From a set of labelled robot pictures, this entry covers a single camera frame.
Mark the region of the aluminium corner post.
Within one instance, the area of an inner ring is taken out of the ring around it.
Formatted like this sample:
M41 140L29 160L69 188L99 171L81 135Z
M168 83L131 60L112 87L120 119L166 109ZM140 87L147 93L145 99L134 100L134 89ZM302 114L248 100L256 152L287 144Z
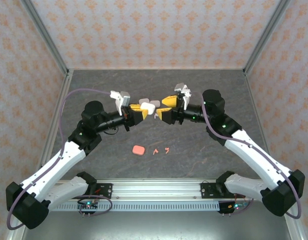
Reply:
M264 49L265 45L267 44L269 38L271 37L273 31L275 30L276 26L278 25L279 21L281 20L282 16L284 15L287 7L289 6L292 0L279 0L277 7L275 8L271 18L269 19L264 31L262 32L255 48L253 49L245 67L243 68L243 73L245 76L252 70L254 64L256 63L257 59L261 55L262 50Z
M65 64L64 59L62 58L58 48L56 47L55 42L53 41L51 35L49 34L48 29L45 26L42 18L40 17L34 3L32 2L32 0L20 0L20 2L22 3L23 7L27 11L29 17L31 18L34 26L38 30L43 41L45 42L47 48L51 52L59 69L64 74L64 76L67 76L69 74L69 68Z

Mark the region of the aluminium table edge rail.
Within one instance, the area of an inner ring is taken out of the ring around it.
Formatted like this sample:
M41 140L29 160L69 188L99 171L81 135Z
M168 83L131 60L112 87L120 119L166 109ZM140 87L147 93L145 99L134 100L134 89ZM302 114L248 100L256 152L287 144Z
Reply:
M252 102L256 111L257 120L261 130L265 151L269 153L275 160L279 160L277 156L277 143L272 130L276 127L275 123L275 94L274 87L270 80L263 80L248 74L245 76L249 88Z
M37 184L36 180L41 182L45 181L48 186L53 186L73 166L72 163L65 160L64 158L58 159L61 153L60 150L56 152L56 155L51 156L57 132L63 136L62 131L58 129L60 128L59 125L61 123L61 114L64 108L64 102L66 101L65 98L69 90L73 72L73 69L69 70L69 74L64 78L46 144L39 161L38 171L28 179L22 181L21 186L23 187L30 187Z

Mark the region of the small controller circuit board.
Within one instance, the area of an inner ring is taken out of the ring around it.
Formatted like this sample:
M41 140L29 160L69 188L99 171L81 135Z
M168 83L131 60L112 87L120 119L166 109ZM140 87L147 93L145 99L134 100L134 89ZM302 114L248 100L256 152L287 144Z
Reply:
M78 201L79 209L83 210L96 210L98 208L98 202L94 201Z
M248 205L248 203L234 203L234 204L229 204L227 206L228 209L240 209L240 208L244 208Z

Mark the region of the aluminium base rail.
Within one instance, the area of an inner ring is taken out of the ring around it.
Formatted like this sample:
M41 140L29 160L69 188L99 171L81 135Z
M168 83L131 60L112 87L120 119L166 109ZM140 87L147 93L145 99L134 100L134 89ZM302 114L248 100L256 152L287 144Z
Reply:
M99 184L112 184L111 199L119 201L171 201L193 199L238 199L244 196L261 201L261 190L267 189L262 180L241 177L237 174L229 177L225 185L233 197L203 198L201 184L215 184L215 180L199 178L108 178L98 179Z

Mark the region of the grey metal panel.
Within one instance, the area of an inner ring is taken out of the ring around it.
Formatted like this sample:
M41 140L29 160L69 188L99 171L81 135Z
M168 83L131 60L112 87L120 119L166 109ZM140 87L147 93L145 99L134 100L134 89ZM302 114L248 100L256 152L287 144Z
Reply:
M286 221L259 202L237 215L216 211L52 212L23 240L291 240Z

